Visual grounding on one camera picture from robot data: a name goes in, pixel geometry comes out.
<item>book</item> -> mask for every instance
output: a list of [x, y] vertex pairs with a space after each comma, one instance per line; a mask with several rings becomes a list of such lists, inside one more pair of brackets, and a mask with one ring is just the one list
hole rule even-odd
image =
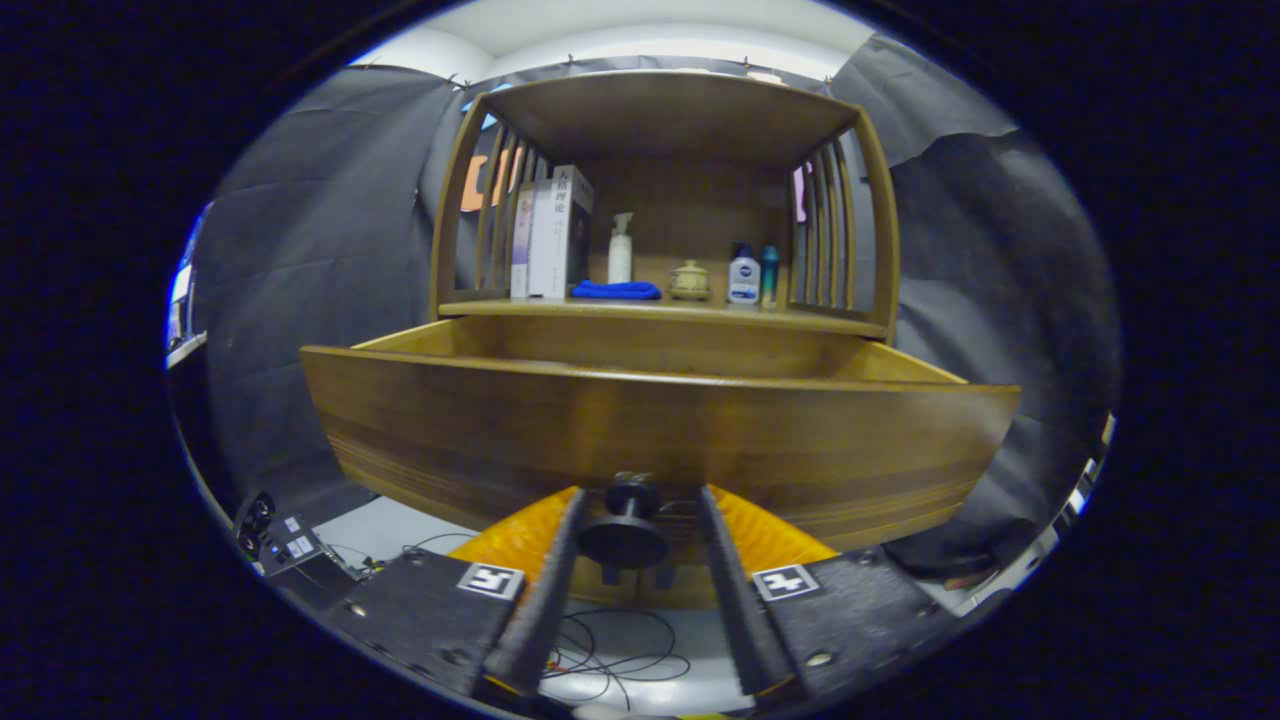
[[586, 279], [595, 191], [575, 165], [557, 165], [538, 182], [529, 240], [529, 297], [566, 297]]
[[516, 223], [511, 238], [511, 296], [529, 297], [529, 236], [534, 228], [535, 183], [526, 182], [516, 193]]

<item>wooden drawer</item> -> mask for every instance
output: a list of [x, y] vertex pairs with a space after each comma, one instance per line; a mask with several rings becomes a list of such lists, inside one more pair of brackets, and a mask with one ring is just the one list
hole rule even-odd
[[654, 473], [655, 520], [690, 568], [663, 593], [604, 587], [584, 561], [575, 594], [671, 606], [713, 601], [692, 568], [701, 483], [836, 550], [881, 543], [960, 507], [1020, 396], [851, 334], [646, 319], [468, 316], [302, 361], [348, 477], [476, 530]]

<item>jar lid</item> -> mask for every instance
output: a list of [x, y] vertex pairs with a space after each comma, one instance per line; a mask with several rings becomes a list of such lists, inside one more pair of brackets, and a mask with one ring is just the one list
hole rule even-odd
[[676, 268], [672, 273], [700, 273], [705, 275], [707, 268], [699, 268], [696, 265], [696, 260], [685, 260], [685, 265], [682, 268]]

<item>white pump bottle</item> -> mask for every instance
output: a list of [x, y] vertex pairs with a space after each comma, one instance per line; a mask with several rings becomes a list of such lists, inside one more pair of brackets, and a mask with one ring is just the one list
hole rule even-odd
[[631, 282], [631, 236], [627, 223], [634, 213], [613, 215], [613, 237], [609, 238], [609, 284]]

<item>blue towel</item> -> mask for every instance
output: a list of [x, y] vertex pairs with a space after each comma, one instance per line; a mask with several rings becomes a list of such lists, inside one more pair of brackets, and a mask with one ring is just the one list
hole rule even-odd
[[653, 283], [595, 284], [591, 281], [582, 281], [570, 295], [612, 300], [657, 300], [662, 297], [662, 291]]

